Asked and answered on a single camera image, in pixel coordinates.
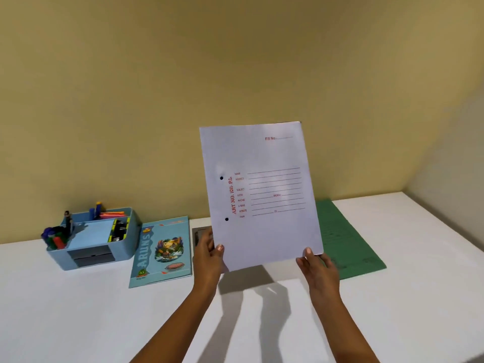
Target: tabletop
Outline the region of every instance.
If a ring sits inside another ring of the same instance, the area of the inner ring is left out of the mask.
[[[482,354],[484,253],[403,193],[335,204],[387,265],[340,287],[380,361]],[[190,220],[205,225],[209,218]],[[2,360],[129,362],[193,286],[187,277],[128,289],[131,266],[63,271],[42,240],[0,245]],[[166,337],[160,356],[176,338]],[[222,276],[184,362],[224,361],[334,361],[293,260]]]

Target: hand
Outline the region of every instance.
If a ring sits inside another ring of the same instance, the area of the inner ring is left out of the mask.
[[[329,301],[340,301],[339,272],[330,257],[326,254],[316,256],[309,247],[305,249],[304,256],[296,258],[296,263],[309,285],[309,296],[314,308]]]
[[[202,293],[211,301],[217,290],[223,267],[224,246],[219,244],[214,247],[214,239],[211,227],[208,228],[198,241],[193,257],[195,272],[194,291]]]

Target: wall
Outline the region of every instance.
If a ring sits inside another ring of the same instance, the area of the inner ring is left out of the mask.
[[[459,109],[407,192],[484,250],[484,89]]]
[[[208,216],[199,126],[300,120],[317,198],[401,190],[484,75],[484,0],[3,0],[1,242]]]

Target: blue desk organizer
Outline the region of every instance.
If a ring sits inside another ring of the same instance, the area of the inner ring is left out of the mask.
[[[116,242],[108,242],[114,219],[89,221],[88,211],[71,214],[75,227],[66,247],[62,250],[50,250],[47,247],[49,255],[63,270],[129,260],[135,254],[139,224],[133,209],[121,207],[106,211],[124,211],[126,216],[117,219],[126,221],[129,218],[126,237]],[[65,219],[60,225],[65,226]]]

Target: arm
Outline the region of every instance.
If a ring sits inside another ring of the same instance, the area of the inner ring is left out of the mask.
[[[131,360],[131,363],[181,363],[190,346],[205,312],[215,296],[222,272],[224,247],[214,248],[209,228],[195,248],[193,266],[195,282],[192,291],[161,329]],[[162,349],[166,337],[177,332],[177,338],[170,341],[170,349]]]
[[[296,259],[309,285],[309,295],[337,363],[378,363],[376,355],[351,318],[339,294],[339,273],[326,254],[306,248]]]

